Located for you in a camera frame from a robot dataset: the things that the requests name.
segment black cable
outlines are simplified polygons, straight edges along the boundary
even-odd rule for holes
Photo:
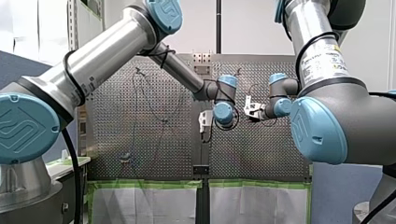
[[[274,120],[274,123],[272,123],[271,125],[266,125],[266,124],[265,124],[265,121],[262,121],[262,122],[261,122],[261,124],[264,125],[264,127],[267,127],[267,128],[272,128],[272,127],[274,127],[274,126],[276,125],[276,123],[277,123],[277,118]]]
[[[166,58],[168,58],[169,54],[169,45],[166,45],[166,53],[165,56],[163,56],[163,61],[161,62],[160,68],[163,69],[163,65],[165,64]]]
[[[296,69],[295,72],[296,72],[296,76],[297,76],[298,80],[301,81],[301,77],[300,77],[301,59],[303,58],[303,55],[309,49],[309,47],[311,47],[312,44],[319,41],[320,39],[335,38],[335,40],[337,40],[338,36],[339,35],[335,32],[325,32],[323,34],[316,35],[316,36],[312,37],[308,42],[306,42],[306,44],[301,48],[300,52],[298,53],[296,64],[295,64],[295,69]]]
[[[64,60],[63,60],[63,62],[64,62],[64,72],[65,72],[66,75],[69,77],[69,79],[73,82],[73,85],[75,85],[75,87],[76,87],[76,89],[77,89],[77,94],[78,94],[78,97],[79,97],[79,105],[78,105],[78,106],[81,106],[81,105],[85,105],[85,93],[84,93],[84,91],[82,90],[82,88],[78,85],[78,83],[76,82],[76,80],[74,79],[74,77],[70,74],[70,71],[69,71],[69,64],[68,64],[69,57],[70,57],[70,55],[72,55],[74,52],[75,52],[74,50],[71,50],[71,51],[67,52],[67,53],[64,55]]]
[[[149,56],[149,57],[156,57],[156,56],[165,55],[165,56],[163,56],[163,61],[162,61],[161,64],[160,64],[161,69],[163,69],[163,66],[165,65],[165,61],[166,61],[166,59],[168,58],[168,54],[169,54],[169,53],[176,53],[176,51],[175,51],[174,49],[169,49],[169,45],[166,45],[166,51],[164,51],[164,52],[155,53],[155,54],[152,54],[152,53],[149,53],[149,54],[141,54],[141,53],[139,53],[139,54],[137,54],[137,55],[138,55],[138,56]]]
[[[235,111],[235,118],[236,118],[236,123],[231,127],[231,128],[222,128],[221,126],[219,126],[218,125],[218,123],[216,122],[216,120],[214,121],[215,122],[215,124],[216,124],[216,127],[218,127],[218,129],[220,129],[220,130],[222,130],[222,131],[224,131],[224,132],[228,132],[228,131],[232,131],[233,129],[235,129],[236,128],[236,126],[238,126],[238,123],[239,123],[239,111],[238,111],[238,109],[236,108],[236,107],[234,107],[233,108],[233,111]]]
[[[393,100],[396,100],[396,95],[392,93],[387,93],[387,92],[369,92],[370,95],[373,96],[382,96],[382,97],[387,97]]]
[[[69,151],[70,157],[72,159],[73,171],[75,175],[75,191],[76,191],[76,210],[74,223],[79,224],[81,219],[81,202],[82,202],[82,193],[81,193],[81,179],[79,174],[79,166],[78,166],[78,157],[73,146],[72,139],[70,138],[69,132],[67,129],[62,130],[62,135],[64,136],[64,141],[67,145],[67,150]]]
[[[369,213],[369,215],[361,222],[361,224],[368,224],[369,221],[375,217],[382,209],[384,209],[388,204],[393,202],[396,198],[396,190],[394,190],[381,204],[379,204],[373,211]]]
[[[213,121],[214,121],[214,119],[213,119],[213,117],[212,117],[212,120],[210,121],[211,125],[210,125],[210,135],[209,135],[209,139],[205,140],[205,139],[204,139],[204,134],[203,134],[203,133],[201,134],[202,143],[204,143],[204,144],[209,143],[210,141],[212,141],[212,135],[213,135]]]

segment wire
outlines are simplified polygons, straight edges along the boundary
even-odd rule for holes
[[[153,87],[152,87],[152,85],[151,85],[151,83],[150,83],[150,81],[147,79],[148,76],[147,76],[145,73],[141,72],[141,69],[140,69],[140,68],[136,67],[136,72],[133,74],[133,79],[132,79],[133,86],[134,86],[134,94],[135,94],[135,98],[134,98],[134,110],[135,110],[135,112],[134,112],[134,114],[137,113],[136,111],[137,111],[137,93],[138,93],[138,91],[137,91],[137,88],[138,88],[138,87],[136,86],[136,83],[135,83],[135,80],[134,80],[135,75],[140,75],[140,76],[144,79],[144,81],[147,83],[148,88],[149,88],[150,90],[154,90]],[[157,162],[157,160],[158,160],[159,150],[160,150],[161,144],[163,143],[163,136],[164,136],[164,133],[165,133],[165,128],[166,128],[166,127],[169,127],[169,128],[171,129],[171,132],[174,133],[172,127],[170,126],[170,121],[171,121],[172,119],[174,119],[174,118],[177,118],[177,116],[180,114],[181,107],[182,107],[183,102],[184,102],[184,100],[185,100],[185,98],[184,98],[184,93],[185,93],[185,92],[183,91],[183,90],[184,90],[183,87],[180,85],[180,94],[179,94],[179,96],[178,96],[177,106],[175,107],[174,110],[172,110],[170,113],[168,113],[168,116],[165,115],[163,118],[161,118],[160,116],[157,115],[156,111],[154,110],[153,106],[151,105],[150,100],[149,100],[149,97],[147,96],[147,93],[145,92],[145,90],[144,90],[143,85],[142,85],[141,82],[140,82],[140,89],[141,89],[141,91],[142,91],[142,93],[143,93],[143,96],[144,96],[145,100],[148,102],[148,108],[149,108],[150,113],[153,115],[153,117],[154,117],[156,120],[158,120],[158,121],[162,124],[162,129],[161,129],[159,141],[158,141],[158,143],[155,144],[155,152],[154,152],[153,159],[152,159],[152,161],[151,161],[151,162],[149,163],[149,165],[148,165],[148,167],[151,167],[151,168],[149,169],[149,172],[150,172],[150,174],[152,175],[153,168],[154,168],[154,164],[155,164],[155,163]],[[134,119],[134,130],[133,130],[134,140],[133,140],[133,149],[134,149],[134,142],[135,142],[135,136],[136,136],[136,133],[135,133],[135,126],[136,126],[136,123],[137,123],[137,120]],[[133,169],[134,175],[136,176],[136,178],[138,178],[137,171],[136,171],[134,165],[132,166],[132,169]]]
[[[201,140],[202,140],[202,143],[206,144],[206,143],[211,142],[211,141],[212,141],[212,135],[213,135],[212,133],[213,133],[213,125],[210,125],[210,135],[209,135],[209,139],[205,140],[205,139],[204,139],[204,134],[201,133]]]
[[[296,69],[296,76],[298,78],[299,81],[301,81],[301,77],[300,77],[300,63],[301,63],[301,59],[303,58],[303,55],[305,54],[305,52],[309,49],[309,47],[311,47],[311,45],[313,45],[315,42],[319,41],[320,39],[326,39],[326,38],[338,38],[338,34],[335,32],[325,32],[323,34],[320,35],[316,35],[314,37],[312,37],[310,40],[308,40],[308,42],[306,42],[306,44],[301,48],[300,52],[298,53],[297,56],[297,60],[296,60],[296,64],[295,64],[295,69]]]
[[[161,69],[163,69],[163,66],[165,65],[165,61],[166,61],[169,53],[174,53],[175,54],[176,51],[174,49],[169,49],[169,45],[166,45],[166,51],[164,51],[164,52],[155,53],[155,54],[152,54],[152,53],[143,53],[143,54],[139,53],[137,55],[138,56],[149,56],[149,57],[157,57],[157,56],[165,55],[165,56],[163,56],[163,61],[161,62],[161,65],[160,65]]]
[[[75,192],[76,192],[75,193],[76,209],[75,209],[74,223],[79,224],[81,219],[80,215],[81,215],[82,193],[81,193],[81,179],[80,179],[79,166],[78,166],[78,157],[67,129],[62,130],[62,135],[64,136],[64,141],[66,142],[67,150],[69,151],[70,157],[72,159],[72,165],[75,175]]]
[[[373,96],[382,96],[382,97],[387,97],[393,100],[396,100],[396,95],[392,93],[387,93],[387,92],[369,92],[370,95]]]
[[[78,106],[81,106],[81,105],[85,105],[85,93],[84,93],[84,91],[82,90],[82,88],[79,86],[79,84],[76,82],[76,80],[74,79],[74,77],[70,74],[70,71],[69,71],[69,64],[68,64],[69,57],[70,57],[70,55],[72,55],[74,52],[75,52],[75,50],[71,50],[71,51],[67,52],[67,53],[64,55],[64,59],[63,59],[63,63],[64,63],[64,72],[65,72],[66,75],[69,77],[69,79],[73,82],[73,85],[75,85],[76,90],[77,90],[77,94],[78,94],[78,97],[79,97],[79,105],[78,105]]]
[[[261,122],[261,124],[264,125],[264,127],[267,127],[267,128],[272,128],[272,127],[274,127],[274,126],[276,125],[276,123],[277,123],[277,118],[274,120],[274,123],[272,123],[271,125],[265,124],[265,121],[262,121],[262,122]]]
[[[388,206],[396,198],[396,190],[394,190],[381,204],[379,204],[369,215],[361,222],[361,224],[368,224],[369,221],[375,217],[382,209]]]

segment black strap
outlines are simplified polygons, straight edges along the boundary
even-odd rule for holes
[[[58,102],[56,102],[52,97],[50,97],[46,92],[42,91],[36,85],[32,84],[30,81],[24,79],[23,77],[20,78],[17,83],[24,87],[26,90],[34,94],[37,98],[44,101],[52,107],[53,110],[66,122],[66,124],[73,121],[73,116],[70,115],[67,110],[64,109]]]
[[[337,40],[338,37],[339,37],[339,35],[335,32],[325,32],[323,34],[316,35],[316,36],[312,37],[308,42],[306,42],[306,44],[301,48],[300,52],[298,53],[297,60],[296,60],[296,67],[295,67],[296,71],[295,72],[296,72],[296,76],[299,80],[301,80],[301,77],[300,77],[301,59],[303,58],[303,55],[309,49],[309,47],[311,47],[311,45],[313,45],[320,39],[335,38],[335,40]]]
[[[320,87],[330,86],[332,84],[338,84],[338,83],[358,84],[360,86],[363,86],[364,89],[367,89],[366,85],[364,84],[364,82],[358,80],[357,78],[354,78],[354,77],[336,77],[336,78],[324,79],[324,80],[321,80],[320,82],[317,82],[315,84],[312,84],[312,85],[306,87],[305,89],[300,91],[300,93],[298,94],[297,97],[303,97],[303,96],[307,95],[309,92],[317,90]]]

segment white wall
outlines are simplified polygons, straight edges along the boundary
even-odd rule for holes
[[[369,91],[389,89],[392,1],[367,0],[360,23],[342,46],[350,74],[364,81]]]
[[[108,28],[120,19],[123,8],[134,0],[105,0],[105,26]],[[216,1],[181,0],[183,25],[175,35],[164,42],[179,53],[209,52],[216,48]]]
[[[293,55],[274,0],[222,1],[222,53]]]

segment robotic arm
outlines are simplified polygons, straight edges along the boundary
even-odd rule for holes
[[[149,56],[195,99],[215,100],[215,119],[224,128],[233,124],[236,77],[202,80],[161,42],[181,23],[177,0],[137,3],[125,8],[122,19],[94,40],[66,54],[63,63],[0,90],[0,220],[62,223],[56,212],[51,220],[18,213],[36,203],[51,204],[62,188],[51,182],[41,155],[73,120],[76,107],[137,54]]]
[[[271,76],[269,105],[249,105],[247,98],[246,114],[258,120],[290,116],[294,143],[311,161],[395,163],[396,103],[371,96],[364,83],[349,74],[338,44],[358,23],[365,1],[292,0],[284,4],[298,81]],[[293,103],[287,98],[290,95],[297,95]]]
[[[22,77],[18,82],[11,83],[0,90],[0,93],[3,93],[0,102],[12,102],[12,97],[20,98],[21,101],[14,105],[25,107],[24,101],[31,101],[34,96],[35,99],[32,100],[34,103],[31,103],[40,102],[38,105],[41,109],[31,112],[26,108],[25,111],[33,119],[38,117],[37,121],[44,114],[50,115],[48,118],[51,118],[51,122],[49,123],[53,126],[50,139],[54,141],[53,136],[73,120],[76,107],[84,105],[88,95],[140,53],[149,56],[155,63],[161,65],[166,72],[190,90],[197,100],[215,100],[217,105],[227,104],[230,108],[229,113],[232,114],[236,77],[223,76],[216,82],[203,81],[161,42],[167,35],[175,33],[181,23],[182,16],[178,1],[164,3],[147,1],[146,4],[127,7],[123,10],[121,21],[81,49],[67,54],[63,63],[39,77]],[[225,126],[228,122],[232,122],[226,121],[218,120]],[[0,148],[0,163],[13,164],[30,161],[47,151],[50,145],[35,147],[36,149],[32,150],[25,149],[24,151],[29,152],[21,153],[13,153],[12,150]]]

